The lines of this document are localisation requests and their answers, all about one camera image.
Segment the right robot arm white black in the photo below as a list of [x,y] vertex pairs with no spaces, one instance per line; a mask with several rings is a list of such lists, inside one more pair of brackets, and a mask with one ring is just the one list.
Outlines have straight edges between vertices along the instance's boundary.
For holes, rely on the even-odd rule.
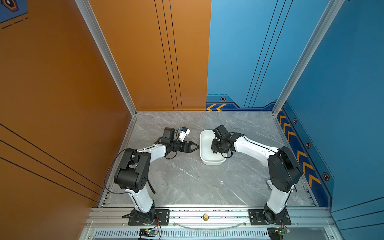
[[269,225],[280,224],[288,215],[287,201],[303,170],[288,147],[270,147],[249,139],[241,133],[231,133],[223,125],[213,129],[215,137],[211,144],[213,153],[233,155],[239,152],[248,155],[268,167],[272,183],[271,195],[264,206],[262,219]]

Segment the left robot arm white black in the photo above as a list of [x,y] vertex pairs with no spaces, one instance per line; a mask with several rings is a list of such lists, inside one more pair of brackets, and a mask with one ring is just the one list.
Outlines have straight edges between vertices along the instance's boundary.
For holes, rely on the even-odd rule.
[[134,209],[124,218],[138,221],[144,225],[152,224],[156,219],[156,205],[150,197],[147,185],[150,164],[165,158],[171,152],[192,153],[200,148],[196,143],[186,142],[190,133],[187,127],[178,130],[165,128],[163,135],[151,146],[123,151],[121,162],[114,175],[114,183],[128,194]]

